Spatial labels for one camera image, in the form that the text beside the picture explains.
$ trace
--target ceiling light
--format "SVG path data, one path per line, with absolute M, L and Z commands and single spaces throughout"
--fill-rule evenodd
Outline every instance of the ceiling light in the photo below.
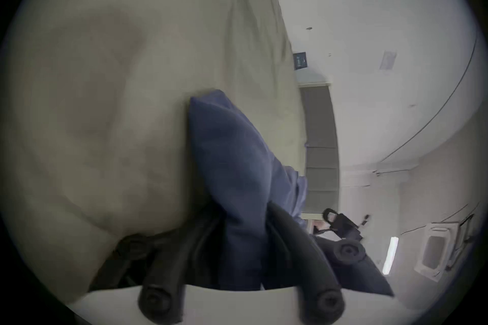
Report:
M 383 265 L 383 275 L 388 275 L 390 273 L 391 265 L 395 258 L 396 248 L 398 246 L 398 237 L 392 237 L 390 239 L 390 246 L 388 247 L 387 259 Z

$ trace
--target white wall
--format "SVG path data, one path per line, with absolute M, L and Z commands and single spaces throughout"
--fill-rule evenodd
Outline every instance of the white wall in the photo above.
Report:
M 485 102 L 472 119 L 446 143 L 420 159 L 410 181 L 400 187 L 400 230 L 407 231 L 438 222 L 468 204 L 448 221 L 460 221 L 476 206 L 471 231 L 479 230 L 486 210 Z M 400 236 L 390 272 L 390 283 L 398 300 L 407 308 L 426 310 L 438 298 L 459 270 L 462 259 L 436 283 L 414 271 L 423 229 Z
M 398 235 L 400 182 L 405 179 L 405 175 L 384 174 L 376 177 L 370 174 L 362 175 L 361 180 L 357 181 L 368 183 L 367 187 L 341 187 L 339 212 L 355 224 L 360 224 L 365 214 L 370 215 L 369 222 L 360 228 L 364 237 L 361 243 L 380 270 L 386 259 L 390 238 Z M 323 236 L 337 239 L 334 233 Z M 396 298 L 350 290 L 343 290 L 343 296 L 345 312 L 337 324 L 403 325 L 412 323 L 422 313 L 406 308 Z
M 368 187 L 342 187 L 339 211 L 359 225 L 366 214 L 369 221 L 361 227 L 364 245 L 376 266 L 383 268 L 390 238 L 398 234 L 400 187 L 393 180 L 374 177 Z
M 299 81 L 318 73 L 331 83 L 341 167 L 377 163 L 417 133 L 459 82 L 476 36 L 465 0 L 279 2 L 293 50 L 307 53 Z M 379 70 L 384 51 L 397 52 L 391 71 Z M 467 84 L 474 97 L 476 83 Z M 454 123 L 389 161 L 420 157 L 451 137 L 479 101 L 458 103 Z

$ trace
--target blue cloth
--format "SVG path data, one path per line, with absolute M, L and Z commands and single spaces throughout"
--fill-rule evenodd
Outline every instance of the blue cloth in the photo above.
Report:
M 282 166 L 221 90 L 192 97 L 188 116 L 199 172 L 227 213 L 219 284 L 222 289 L 257 290 L 267 246 L 266 205 L 274 201 L 303 225 L 307 179 Z

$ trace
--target bed sheet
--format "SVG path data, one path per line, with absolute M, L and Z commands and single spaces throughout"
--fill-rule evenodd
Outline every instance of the bed sheet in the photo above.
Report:
M 206 200 L 189 97 L 223 90 L 303 174 L 305 131 L 277 0 L 24 0 L 3 47 L 2 217 L 63 302 L 120 238 Z

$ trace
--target black cable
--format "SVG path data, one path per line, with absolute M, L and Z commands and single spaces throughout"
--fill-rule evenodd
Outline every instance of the black cable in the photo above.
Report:
M 476 31 L 476 36 L 474 37 L 474 45 L 473 45 L 473 51 L 471 52 L 471 56 L 469 57 L 469 61 L 467 62 L 467 66 L 466 66 L 466 69 L 464 69 L 464 72 L 463 72 L 463 75 L 461 76 L 461 78 L 459 79 L 459 82 L 457 83 L 456 87 L 454 88 L 454 90 L 452 91 L 452 93 L 449 95 L 448 99 L 444 102 L 444 104 L 442 104 L 442 107 L 439 109 L 439 111 L 437 111 L 435 113 L 435 115 L 430 118 L 430 121 L 428 121 L 417 133 L 415 133 L 414 135 L 412 135 L 412 137 L 410 139 L 408 139 L 408 141 L 406 141 L 403 145 L 399 146 L 397 149 L 395 149 L 393 152 L 391 152 L 388 156 L 386 156 L 385 158 L 383 158 L 380 163 L 382 161 L 385 161 L 388 157 L 390 157 L 393 153 L 395 153 L 396 151 L 398 151 L 399 149 L 403 148 L 406 144 L 408 144 L 413 138 L 415 138 L 424 128 L 426 128 L 430 122 L 432 122 L 434 120 L 434 118 L 441 112 L 441 110 L 444 108 L 444 106 L 448 103 L 449 99 L 454 95 L 455 91 L 457 90 L 459 84 L 461 83 L 461 81 L 463 80 L 468 68 L 469 68 L 469 65 L 471 64 L 471 60 L 473 59 L 473 54 L 474 54 L 474 48 L 476 47 L 476 42 L 478 40 L 478 30 Z
M 474 209 L 473 209 L 473 210 L 472 210 L 472 211 L 471 211 L 471 212 L 468 214 L 468 217 L 469 217 L 469 215 L 471 215 L 471 214 L 473 213 L 473 211 L 475 211 L 475 210 L 476 210 L 476 208 L 478 207 L 479 203 L 480 203 L 480 202 L 478 202 L 478 203 L 476 204 L 476 206 L 474 207 Z M 459 210 L 457 210 L 457 211 L 456 211 L 454 214 L 449 215 L 448 217 L 444 218 L 444 219 L 443 219 L 441 222 L 437 222 L 437 223 L 441 224 L 441 223 L 445 222 L 447 219 L 449 219 L 449 218 L 451 218 L 451 217 L 454 217 L 454 216 L 455 216 L 455 215 L 456 215 L 458 212 L 460 212 L 461 210 L 465 209 L 465 208 L 467 207 L 467 205 L 469 205 L 469 203 L 467 203 L 467 204 L 465 204 L 464 206 L 462 206 L 462 207 L 461 207 Z M 416 230 L 418 230 L 418 229 L 424 228 L 424 227 L 426 227 L 426 226 L 427 226 L 427 225 L 425 224 L 424 226 L 419 226 L 419 227 L 416 227 L 415 229 L 411 229 L 411 230 L 409 230 L 409 231 L 404 231 L 402 234 L 400 234 L 400 236 L 403 236 L 405 233 L 410 233 L 411 231 L 416 231 Z
M 421 228 L 424 228 L 426 227 L 427 225 L 425 224 L 424 226 L 419 226 L 419 227 L 416 227 L 415 229 L 412 229 L 412 230 L 409 230 L 409 231 L 404 231 L 402 234 L 400 234 L 400 236 L 403 236 L 405 233 L 409 233 L 411 231 L 416 231 L 417 229 L 421 229 Z
M 463 210 L 465 207 L 467 207 L 467 205 L 469 205 L 469 203 L 465 204 L 464 206 L 462 206 L 459 210 L 457 210 L 454 214 L 451 214 L 449 215 L 447 218 L 444 218 L 441 222 L 439 223 L 442 223 L 444 222 L 445 220 L 451 218 L 451 217 L 454 217 L 458 212 L 460 212 L 461 210 Z

